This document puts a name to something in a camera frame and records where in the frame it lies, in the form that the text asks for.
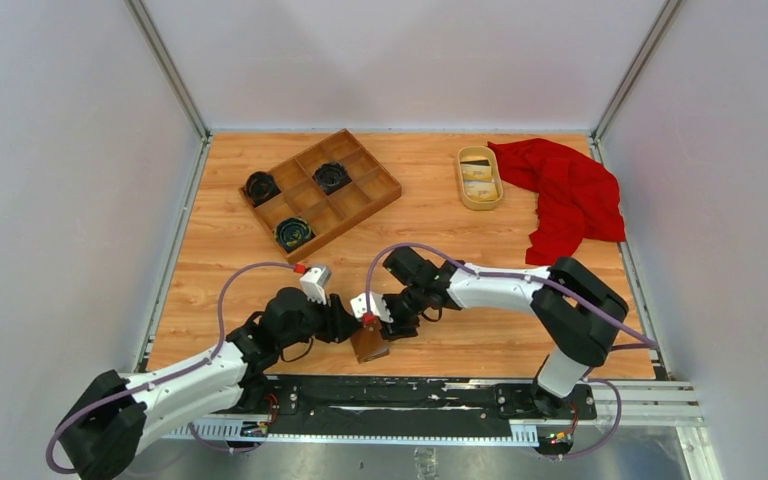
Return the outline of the brown leather card holder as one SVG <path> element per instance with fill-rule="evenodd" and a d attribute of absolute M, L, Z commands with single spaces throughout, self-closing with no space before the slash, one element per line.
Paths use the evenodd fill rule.
<path fill-rule="evenodd" d="M 381 332 L 381 323 L 362 325 L 350 337 L 352 349 L 358 363 L 370 362 L 389 354 L 389 341 L 382 337 Z"/>

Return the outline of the beige oval tray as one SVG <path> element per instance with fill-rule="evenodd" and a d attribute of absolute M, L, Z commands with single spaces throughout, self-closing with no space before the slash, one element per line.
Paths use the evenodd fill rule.
<path fill-rule="evenodd" d="M 454 161 L 458 193 L 462 204 L 474 211 L 498 207 L 504 187 L 495 153 L 487 146 L 462 148 Z"/>

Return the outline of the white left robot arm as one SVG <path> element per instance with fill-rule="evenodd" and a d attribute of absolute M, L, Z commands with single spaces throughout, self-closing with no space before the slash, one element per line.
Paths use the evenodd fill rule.
<path fill-rule="evenodd" d="M 71 462 L 67 473 L 112 479 L 138 453 L 171 431 L 207 414 L 258 411 L 266 400 L 265 372 L 297 343 L 340 343 L 373 319 L 368 294 L 344 306 L 283 288 L 217 346 L 162 370 L 98 375 L 58 425 L 54 440 Z"/>

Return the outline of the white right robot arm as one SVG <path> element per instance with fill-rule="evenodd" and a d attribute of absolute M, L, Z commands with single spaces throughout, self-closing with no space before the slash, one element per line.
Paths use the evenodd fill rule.
<path fill-rule="evenodd" d="M 362 296 L 364 322 L 377 319 L 384 340 L 414 337 L 428 311 L 492 308 L 532 315 L 554 342 L 532 382 L 527 402 L 544 418 L 572 408 L 576 384 L 602 366 L 629 313 L 627 302 L 578 260 L 548 267 L 502 269 L 450 257 L 441 265 L 399 244 L 377 262 L 402 284 L 398 294 Z"/>

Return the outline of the gold card in tray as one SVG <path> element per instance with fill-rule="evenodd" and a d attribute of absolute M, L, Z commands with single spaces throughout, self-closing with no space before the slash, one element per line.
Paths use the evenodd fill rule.
<path fill-rule="evenodd" d="M 499 198 L 497 187 L 492 182 L 467 182 L 464 184 L 467 197 L 476 202 L 493 202 Z"/>
<path fill-rule="evenodd" d="M 462 163 L 461 174 L 464 181 L 486 182 L 494 181 L 493 168 L 489 164 Z"/>

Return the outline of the brown wooden compartment tray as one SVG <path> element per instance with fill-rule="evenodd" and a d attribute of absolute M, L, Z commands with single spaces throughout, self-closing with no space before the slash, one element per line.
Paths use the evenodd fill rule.
<path fill-rule="evenodd" d="M 300 262 L 394 203 L 402 185 L 347 129 L 331 134 L 238 189 L 289 263 Z"/>

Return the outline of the red cloth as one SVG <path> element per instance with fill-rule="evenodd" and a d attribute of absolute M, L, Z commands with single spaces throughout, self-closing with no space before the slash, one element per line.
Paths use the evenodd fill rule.
<path fill-rule="evenodd" d="M 503 181 L 537 195 L 538 226 L 529 234 L 526 263 L 552 265 L 573 255 L 585 240 L 626 240 L 620 186 L 603 165 L 544 138 L 487 147 Z"/>

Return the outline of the aluminium table edge rail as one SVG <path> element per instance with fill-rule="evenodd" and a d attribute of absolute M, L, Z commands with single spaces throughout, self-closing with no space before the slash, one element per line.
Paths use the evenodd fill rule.
<path fill-rule="evenodd" d="M 186 234 L 192 207 L 197 196 L 213 139 L 214 134 L 212 132 L 209 132 L 208 135 L 202 139 L 192 172 L 187 177 L 187 182 L 185 183 L 183 198 L 175 211 L 175 222 L 171 243 L 169 244 L 169 250 L 165 257 L 163 269 L 160 273 L 155 296 L 149 304 L 147 324 L 139 350 L 137 351 L 137 357 L 133 368 L 133 371 L 137 373 L 145 371 L 151 356 L 162 312 L 168 297 L 169 288 Z"/>

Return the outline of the left aluminium corner post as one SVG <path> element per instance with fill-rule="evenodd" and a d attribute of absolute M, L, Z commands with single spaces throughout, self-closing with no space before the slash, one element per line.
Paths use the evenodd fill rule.
<path fill-rule="evenodd" d="M 125 0 L 124 4 L 130 11 L 138 30 L 143 35 L 149 50 L 157 61 L 188 122 L 200 141 L 202 143 L 206 142 L 210 137 L 210 129 L 186 86 L 184 78 L 166 46 L 147 4 L 142 0 Z"/>

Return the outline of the aluminium corner post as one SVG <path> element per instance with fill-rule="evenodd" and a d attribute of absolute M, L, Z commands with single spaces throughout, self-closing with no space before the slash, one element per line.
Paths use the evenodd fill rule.
<path fill-rule="evenodd" d="M 210 137 L 210 129 L 186 86 L 184 78 L 166 46 L 147 4 L 142 0 L 125 0 L 124 4 L 130 11 L 138 30 L 143 35 L 149 50 L 157 61 L 188 122 L 200 141 L 202 143 L 206 142 Z"/>
<path fill-rule="evenodd" d="M 650 62 L 664 37 L 668 34 L 675 16 L 679 13 L 684 4 L 685 1 L 683 0 L 665 0 L 662 2 L 652 25 L 634 54 L 631 63 L 626 69 L 596 126 L 591 131 L 591 139 L 594 142 L 600 142 L 611 128 L 619 115 L 620 110 L 635 87 L 637 80 L 644 72 L 644 69 Z"/>

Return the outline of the right aluminium corner post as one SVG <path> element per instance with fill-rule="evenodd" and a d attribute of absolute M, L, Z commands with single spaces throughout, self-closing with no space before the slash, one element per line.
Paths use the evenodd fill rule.
<path fill-rule="evenodd" d="M 652 25 L 634 54 L 631 63 L 626 69 L 596 126 L 591 131 L 591 139 L 594 142 L 600 142 L 611 128 L 619 115 L 620 110 L 635 87 L 637 80 L 644 72 L 644 69 L 650 62 L 664 37 L 668 34 L 675 16 L 679 13 L 684 4 L 685 1 L 683 0 L 665 0 L 662 2 Z"/>

